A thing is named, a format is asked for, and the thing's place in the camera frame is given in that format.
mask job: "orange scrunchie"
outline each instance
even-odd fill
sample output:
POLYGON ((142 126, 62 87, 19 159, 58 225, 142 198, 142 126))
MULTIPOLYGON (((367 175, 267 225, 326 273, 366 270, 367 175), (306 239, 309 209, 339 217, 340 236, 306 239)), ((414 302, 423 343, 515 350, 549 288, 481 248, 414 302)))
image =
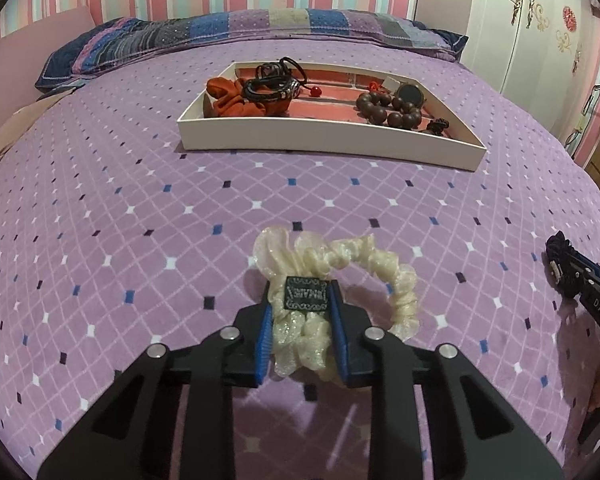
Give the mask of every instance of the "orange scrunchie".
MULTIPOLYGON (((291 99, 270 103, 245 102, 242 97, 244 79, 236 81, 224 77, 214 77, 206 82, 206 92, 215 98, 213 108, 219 117, 264 117, 280 115, 289 108, 291 99)), ((272 93, 267 88, 257 90, 259 94, 272 93)))

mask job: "cream scrunchie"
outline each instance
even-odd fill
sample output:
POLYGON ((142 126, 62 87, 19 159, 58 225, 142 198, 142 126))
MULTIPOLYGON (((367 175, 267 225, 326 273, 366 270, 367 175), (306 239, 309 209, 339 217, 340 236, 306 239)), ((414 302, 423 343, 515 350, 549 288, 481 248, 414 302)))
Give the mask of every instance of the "cream scrunchie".
POLYGON ((267 227, 253 245, 253 256, 260 272, 269 280, 269 303, 273 307, 273 353, 276 373, 286 377, 301 366, 314 370, 322 380, 336 376, 331 345, 331 330, 324 314, 285 310, 284 286, 287 276, 329 279, 331 269, 343 269, 351 262, 369 274, 389 283, 394 307, 389 332, 405 340, 420 327, 416 319, 417 298, 413 292, 416 273, 413 267, 399 264, 398 255, 376 249, 373 235, 326 242, 320 235, 303 231, 289 248, 289 233, 283 227, 267 227))

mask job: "long patchwork pillow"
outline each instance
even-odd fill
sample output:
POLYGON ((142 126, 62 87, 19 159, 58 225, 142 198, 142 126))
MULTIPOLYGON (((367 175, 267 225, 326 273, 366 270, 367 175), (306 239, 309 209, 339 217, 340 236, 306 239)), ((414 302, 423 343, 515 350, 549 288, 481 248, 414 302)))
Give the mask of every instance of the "long patchwork pillow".
POLYGON ((253 9, 194 18, 104 23, 54 52, 36 87, 54 88, 76 76, 96 76, 139 59, 197 46, 244 40, 321 38, 369 42, 455 62, 466 36, 423 23, 360 10, 253 9))

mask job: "white wardrobe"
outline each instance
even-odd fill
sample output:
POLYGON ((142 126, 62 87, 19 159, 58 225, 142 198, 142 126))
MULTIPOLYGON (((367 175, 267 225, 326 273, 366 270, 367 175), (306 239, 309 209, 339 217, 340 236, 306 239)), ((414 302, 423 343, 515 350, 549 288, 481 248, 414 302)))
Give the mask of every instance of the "white wardrobe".
POLYGON ((567 127, 584 83, 589 0, 418 0, 415 19, 468 35, 467 68, 555 136, 567 127))

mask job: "diamond pattern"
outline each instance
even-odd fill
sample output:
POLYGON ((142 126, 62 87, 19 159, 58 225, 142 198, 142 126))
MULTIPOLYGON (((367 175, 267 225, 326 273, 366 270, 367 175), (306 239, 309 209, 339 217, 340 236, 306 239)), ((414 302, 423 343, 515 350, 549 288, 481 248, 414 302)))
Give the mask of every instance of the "diamond pattern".
MULTIPOLYGON (((576 428, 584 416, 600 331, 584 316, 573 327, 560 324, 561 298, 539 255, 561 228, 600 261, 600 192, 548 132, 462 67, 369 44, 321 41, 316 50, 310 43, 231 43, 214 50, 213 64, 202 48, 129 65, 62 100, 6 153, 0 437, 32 477, 115 370, 152 340, 191 345, 259 300, 257 274, 248 270, 253 241, 266 226, 291 230, 293 222, 328 239, 372 232, 380 248, 411 264, 422 325, 413 343, 457 344, 561 463, 576 462, 565 429, 570 417, 576 428), (174 152, 180 137, 165 118, 178 117, 219 66, 309 55, 419 79, 474 129, 490 163, 467 173, 354 156, 174 152), (539 202, 546 206, 532 210, 539 202)), ((338 278, 347 299, 389 327, 386 304, 369 299, 387 295, 384 283, 353 267, 338 278)), ((369 424, 368 393, 333 384, 313 393, 267 378, 234 399, 238 478, 272 469, 282 478, 366 478, 367 439, 359 437, 369 424), (315 408, 319 432, 310 423, 315 408), (339 435, 342 446, 323 457, 339 435), (331 460, 333 474, 306 474, 316 457, 331 460)))

